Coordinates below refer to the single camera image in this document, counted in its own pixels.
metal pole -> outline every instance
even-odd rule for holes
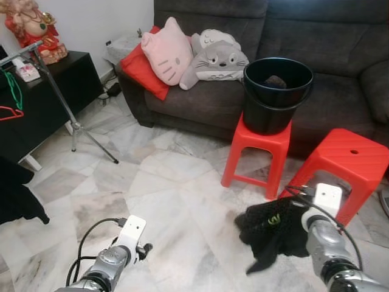
[[[67,104],[66,99],[62,95],[61,90],[59,89],[57,83],[55,82],[55,80],[53,78],[53,75],[50,73],[49,68],[44,63],[44,61],[41,58],[41,55],[38,52],[38,47],[41,44],[43,44],[43,42],[42,41],[38,41],[38,42],[36,42],[34,44],[29,45],[28,47],[25,47],[24,49],[21,49],[17,54],[14,54],[12,56],[9,56],[9,57],[7,57],[5,59],[0,60],[0,66],[8,63],[9,61],[12,61],[13,59],[15,59],[17,57],[22,57],[23,59],[25,59],[25,60],[27,60],[29,62],[30,60],[28,60],[25,56],[23,56],[23,54],[26,53],[26,52],[33,52],[34,56],[38,60],[38,64],[35,64],[34,62],[32,62],[32,64],[34,65],[34,67],[37,68],[37,70],[43,72],[46,75],[47,79],[49,80],[49,83],[50,83],[51,87],[54,90],[54,93],[59,98],[63,108],[65,109],[67,115],[70,118],[71,125],[72,125],[72,128],[73,128],[72,151],[74,152],[76,150],[77,133],[78,133],[78,131],[82,131],[82,133],[84,133],[94,144],[96,144],[101,150],[103,150],[104,153],[106,153],[112,159],[112,161],[114,163],[118,164],[119,161],[107,149],[105,149],[104,146],[102,146],[102,144],[100,144],[95,138],[93,138],[92,135],[89,134],[88,131],[86,131],[84,129],[84,127],[79,122],[77,122],[77,119],[75,118],[72,110],[69,108],[69,105]]]

red pillow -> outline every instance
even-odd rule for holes
[[[157,33],[158,31],[160,31],[160,28],[153,26],[150,33]],[[169,86],[162,82],[154,73],[140,44],[138,44],[136,48],[120,62],[120,64],[127,75],[159,99],[165,100],[169,91]]]

red hanger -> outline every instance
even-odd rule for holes
[[[11,113],[13,114],[12,116],[9,116],[9,117],[0,117],[0,121],[2,120],[11,120],[11,119],[17,119],[19,117],[22,117],[24,116],[24,112],[18,110],[18,109],[13,109],[13,108],[9,108],[7,106],[3,106],[3,105],[0,105],[0,109],[3,108],[5,110],[9,110],[11,111]]]

marble floor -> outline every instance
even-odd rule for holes
[[[325,287],[310,258],[278,256],[268,270],[249,277],[253,262],[233,219],[264,202],[261,188],[220,185],[229,144],[171,128],[141,127],[122,95],[106,106],[94,102],[79,115],[93,136],[120,160],[113,164],[94,144],[60,129],[33,155],[43,166],[29,184],[51,221],[20,219],[0,225],[0,292],[53,292],[62,287],[77,244],[94,222],[134,214],[146,219],[142,243],[154,249],[127,268],[116,292],[316,291]],[[265,177],[270,157],[245,151],[241,174]],[[302,162],[288,159],[282,186]],[[317,181],[327,178],[316,177]],[[381,186],[388,187],[387,181]],[[389,286],[389,219],[374,194],[349,226],[365,271]],[[84,255],[96,255],[120,229],[111,223],[88,238]],[[83,271],[90,265],[83,264]]]

black bucket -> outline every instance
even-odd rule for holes
[[[287,88],[270,88],[261,84],[272,75],[282,78]],[[296,109],[309,97],[313,77],[313,72],[307,66],[294,60],[266,58],[249,64],[244,70],[243,80],[246,96],[243,121],[246,126],[263,135],[282,132]]]

